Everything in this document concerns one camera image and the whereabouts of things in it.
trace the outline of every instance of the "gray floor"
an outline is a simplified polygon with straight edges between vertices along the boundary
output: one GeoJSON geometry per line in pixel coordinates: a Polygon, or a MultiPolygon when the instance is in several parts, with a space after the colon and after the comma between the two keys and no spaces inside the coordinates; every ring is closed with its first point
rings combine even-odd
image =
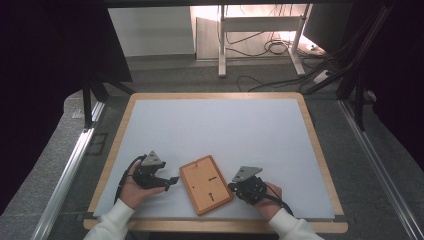
{"type": "MultiPolygon", "coordinates": [[[[239,76],[250,76],[263,83],[295,78],[287,59],[239,60],[228,63],[228,76],[218,77],[217,63],[198,62],[193,57],[172,56],[131,58],[128,64],[134,83],[127,85],[138,92],[238,92],[259,85],[239,76]]],[[[343,210],[349,223],[345,234],[322,234],[326,239],[408,239],[371,165],[335,98],[334,83],[315,94],[305,96],[320,144],[332,174],[343,210]]],[[[92,193],[102,171],[109,148],[129,96],[107,86],[112,95],[106,102],[92,144],[77,172],[69,194],[60,210],[49,239],[82,239],[87,230],[81,216],[87,211],[92,193]]],[[[296,91],[298,85],[265,87],[258,91],[296,91]]],[[[65,114],[34,170],[28,176],[5,213],[0,218],[1,239],[30,239],[44,208],[62,174],[83,128],[83,118],[73,118],[82,108],[80,92],[64,104],[65,114]]],[[[364,111],[366,133],[384,162],[395,184],[413,210],[424,222],[424,174],[416,163],[379,122],[367,105],[364,111]]],[[[134,233],[128,239],[140,235],[134,233]]],[[[140,239],[253,239],[275,236],[143,233],[140,239]]]]}

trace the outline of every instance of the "white wall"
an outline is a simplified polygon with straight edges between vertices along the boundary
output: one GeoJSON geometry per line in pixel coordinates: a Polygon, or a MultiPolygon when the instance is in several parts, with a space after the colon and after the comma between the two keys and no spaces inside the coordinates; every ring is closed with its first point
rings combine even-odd
{"type": "Polygon", "coordinates": [[[190,7],[109,9],[126,57],[194,54],[190,7]]]}

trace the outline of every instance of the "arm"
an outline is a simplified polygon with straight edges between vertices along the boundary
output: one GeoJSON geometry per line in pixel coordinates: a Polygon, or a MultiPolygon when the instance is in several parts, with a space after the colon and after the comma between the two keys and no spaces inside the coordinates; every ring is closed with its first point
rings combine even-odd
{"type": "Polygon", "coordinates": [[[134,213],[138,205],[140,205],[147,197],[159,194],[165,191],[164,187],[142,189],[130,177],[140,161],[137,161],[131,167],[125,184],[122,188],[119,199],[116,201],[112,209],[100,217],[100,223],[92,228],[85,236],[85,240],[90,239],[124,239],[128,231],[127,222],[134,213]]]}
{"type": "MultiPolygon", "coordinates": [[[[281,198],[281,188],[272,183],[266,184],[271,189],[271,191],[267,189],[267,194],[277,195],[277,197],[281,198]]],[[[316,235],[314,230],[304,219],[299,220],[294,218],[288,214],[285,209],[269,199],[264,198],[253,207],[259,211],[262,217],[269,221],[269,224],[274,228],[282,240],[322,239],[316,235]]]]}

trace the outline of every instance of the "black tool on orange box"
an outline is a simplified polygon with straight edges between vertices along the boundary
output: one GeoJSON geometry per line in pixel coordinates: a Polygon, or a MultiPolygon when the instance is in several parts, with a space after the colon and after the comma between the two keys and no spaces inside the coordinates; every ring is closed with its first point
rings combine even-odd
{"type": "Polygon", "coordinates": [[[255,205],[263,198],[274,201],[293,216],[293,211],[290,209],[289,205],[279,196],[274,197],[266,193],[269,186],[263,182],[260,177],[256,177],[256,174],[260,172],[262,172],[262,168],[242,166],[234,176],[233,182],[228,184],[228,188],[234,192],[238,198],[252,205],[255,205]]]}
{"type": "Polygon", "coordinates": [[[155,173],[165,167],[166,162],[160,160],[154,151],[151,151],[149,155],[144,154],[139,156],[130,164],[128,169],[122,175],[121,181],[119,182],[118,189],[116,191],[115,202],[121,194],[122,187],[125,184],[127,177],[131,176],[133,180],[143,189],[150,189],[156,187],[165,187],[165,191],[168,191],[171,185],[178,182],[180,177],[171,177],[170,179],[159,178],[155,176],[155,173]],[[128,175],[131,166],[141,160],[137,166],[137,169],[132,175],[128,175]]]}

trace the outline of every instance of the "white sleeve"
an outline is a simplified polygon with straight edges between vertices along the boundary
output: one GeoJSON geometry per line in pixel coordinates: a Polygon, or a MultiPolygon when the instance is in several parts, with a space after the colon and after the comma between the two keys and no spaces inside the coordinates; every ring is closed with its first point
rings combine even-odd
{"type": "Polygon", "coordinates": [[[88,232],[84,239],[125,239],[128,231],[127,223],[133,213],[134,210],[118,198],[112,209],[100,217],[100,222],[88,232]]]}
{"type": "Polygon", "coordinates": [[[322,239],[305,219],[296,219],[283,208],[275,214],[269,224],[278,233],[281,240],[322,239]]]}

